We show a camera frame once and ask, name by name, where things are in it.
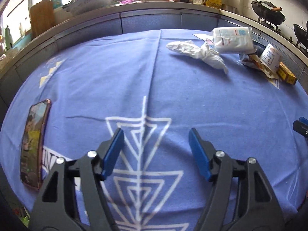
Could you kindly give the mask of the blue printed tablecloth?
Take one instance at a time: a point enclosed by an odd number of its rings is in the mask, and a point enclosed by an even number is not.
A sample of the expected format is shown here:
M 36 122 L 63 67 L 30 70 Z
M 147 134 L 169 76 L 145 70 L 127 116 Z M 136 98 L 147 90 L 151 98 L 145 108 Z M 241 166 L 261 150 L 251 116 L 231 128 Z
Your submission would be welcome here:
M 117 128 L 125 145 L 102 183 L 122 230 L 192 230 L 211 185 L 199 173 L 188 133 L 230 157 L 254 157 L 266 173 L 285 219 L 307 192 L 307 141 L 293 122 L 307 116 L 300 84 L 268 81 L 224 54 L 225 73 L 167 48 L 192 41 L 193 30 L 153 30 L 91 40 L 41 61 L 12 100 L 1 128 L 1 166 L 28 209 L 37 191 L 20 180 L 20 152 L 34 153 L 30 107 L 52 105 L 42 163 L 75 160 L 109 140 Z

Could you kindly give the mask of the yellow red seasoning box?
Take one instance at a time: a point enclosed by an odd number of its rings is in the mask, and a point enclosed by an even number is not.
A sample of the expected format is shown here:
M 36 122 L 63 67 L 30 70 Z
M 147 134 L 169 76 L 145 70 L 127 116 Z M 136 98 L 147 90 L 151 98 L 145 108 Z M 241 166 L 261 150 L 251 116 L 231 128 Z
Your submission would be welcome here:
M 277 69 L 277 74 L 285 83 L 290 85 L 296 84 L 297 81 L 296 76 L 283 62 L 280 62 L 279 67 Z

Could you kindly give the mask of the black frying pan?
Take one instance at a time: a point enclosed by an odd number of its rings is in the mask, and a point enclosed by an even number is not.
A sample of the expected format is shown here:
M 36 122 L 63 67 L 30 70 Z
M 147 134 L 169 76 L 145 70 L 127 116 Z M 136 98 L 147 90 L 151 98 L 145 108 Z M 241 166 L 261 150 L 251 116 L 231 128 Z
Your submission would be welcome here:
M 307 49 L 307 30 L 296 23 L 293 24 L 293 29 L 297 38 L 296 46 L 301 43 Z

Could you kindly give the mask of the white tissue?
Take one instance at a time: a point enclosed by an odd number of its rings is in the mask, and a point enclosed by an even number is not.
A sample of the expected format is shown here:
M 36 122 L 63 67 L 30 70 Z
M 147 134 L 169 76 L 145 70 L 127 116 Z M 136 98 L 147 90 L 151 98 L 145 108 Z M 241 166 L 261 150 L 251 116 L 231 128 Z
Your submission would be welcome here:
M 206 42 L 199 47 L 192 41 L 174 41 L 168 43 L 166 47 L 170 51 L 189 56 L 193 59 L 200 59 L 212 68 L 222 70 L 225 74 L 229 72 L 219 53 Z

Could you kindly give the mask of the black wok with spatula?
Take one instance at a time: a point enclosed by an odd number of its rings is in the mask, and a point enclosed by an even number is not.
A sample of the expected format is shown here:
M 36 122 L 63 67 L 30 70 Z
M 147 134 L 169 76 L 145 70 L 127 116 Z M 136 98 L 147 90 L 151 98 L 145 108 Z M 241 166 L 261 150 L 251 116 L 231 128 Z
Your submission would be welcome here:
M 258 21 L 264 19 L 275 26 L 281 25 L 285 21 L 285 16 L 281 12 L 281 7 L 276 7 L 268 1 L 253 0 L 251 2 L 253 11 L 258 15 Z

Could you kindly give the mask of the orange snack wrapper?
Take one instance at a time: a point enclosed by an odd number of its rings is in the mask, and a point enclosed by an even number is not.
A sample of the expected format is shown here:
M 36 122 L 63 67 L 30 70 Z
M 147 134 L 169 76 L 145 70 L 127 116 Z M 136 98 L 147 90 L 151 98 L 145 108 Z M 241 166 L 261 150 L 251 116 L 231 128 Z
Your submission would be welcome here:
M 241 63 L 257 71 L 261 71 L 269 79 L 279 79 L 278 75 L 265 66 L 256 54 L 239 54 Z

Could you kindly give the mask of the smartphone in red case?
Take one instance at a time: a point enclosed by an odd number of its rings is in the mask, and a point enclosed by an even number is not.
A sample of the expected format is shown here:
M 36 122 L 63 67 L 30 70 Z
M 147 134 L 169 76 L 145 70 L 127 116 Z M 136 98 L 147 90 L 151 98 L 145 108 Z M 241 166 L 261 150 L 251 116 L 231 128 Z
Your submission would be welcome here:
M 50 99 L 32 105 L 23 131 L 20 180 L 33 189 L 40 189 L 42 185 L 43 143 L 51 105 Z

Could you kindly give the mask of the dark blue milk carton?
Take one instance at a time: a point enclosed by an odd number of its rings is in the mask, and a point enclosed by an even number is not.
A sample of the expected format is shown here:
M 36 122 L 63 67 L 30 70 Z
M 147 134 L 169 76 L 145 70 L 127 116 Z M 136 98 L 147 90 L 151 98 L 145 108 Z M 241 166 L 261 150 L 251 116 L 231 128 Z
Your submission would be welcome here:
M 264 52 L 266 46 L 254 40 L 253 40 L 253 44 L 254 44 L 254 50 L 255 50 L 254 54 L 260 57 L 262 53 Z

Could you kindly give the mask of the white enamel basin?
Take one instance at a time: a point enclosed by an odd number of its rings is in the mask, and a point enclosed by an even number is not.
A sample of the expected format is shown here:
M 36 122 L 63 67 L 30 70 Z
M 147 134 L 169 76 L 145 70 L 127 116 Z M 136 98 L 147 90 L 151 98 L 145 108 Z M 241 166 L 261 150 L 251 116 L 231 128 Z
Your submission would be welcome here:
M 73 16 L 77 16 L 112 4 L 113 0 L 77 0 L 68 5 L 65 10 Z

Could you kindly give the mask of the white yogurt cup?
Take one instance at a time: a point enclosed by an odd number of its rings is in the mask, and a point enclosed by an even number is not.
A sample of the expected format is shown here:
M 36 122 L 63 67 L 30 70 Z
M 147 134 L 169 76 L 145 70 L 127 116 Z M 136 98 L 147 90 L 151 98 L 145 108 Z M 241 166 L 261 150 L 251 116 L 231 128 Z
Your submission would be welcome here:
M 260 60 L 268 69 L 276 73 L 282 61 L 282 54 L 269 43 L 262 52 Z

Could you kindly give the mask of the wooden cutting board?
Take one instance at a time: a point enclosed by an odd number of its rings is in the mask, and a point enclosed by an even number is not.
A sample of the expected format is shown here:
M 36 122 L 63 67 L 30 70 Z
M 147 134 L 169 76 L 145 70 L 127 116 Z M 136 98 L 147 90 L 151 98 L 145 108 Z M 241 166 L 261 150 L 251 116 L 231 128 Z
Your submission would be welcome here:
M 38 37 L 56 25 L 53 2 L 42 0 L 30 8 L 30 23 L 33 38 Z

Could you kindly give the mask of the white tissue pack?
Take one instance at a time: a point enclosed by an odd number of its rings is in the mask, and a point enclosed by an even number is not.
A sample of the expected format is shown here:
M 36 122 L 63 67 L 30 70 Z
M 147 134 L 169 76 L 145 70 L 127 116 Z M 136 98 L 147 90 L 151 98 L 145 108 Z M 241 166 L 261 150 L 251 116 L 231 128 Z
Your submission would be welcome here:
M 253 54 L 251 27 L 218 27 L 212 30 L 213 46 L 220 54 Z

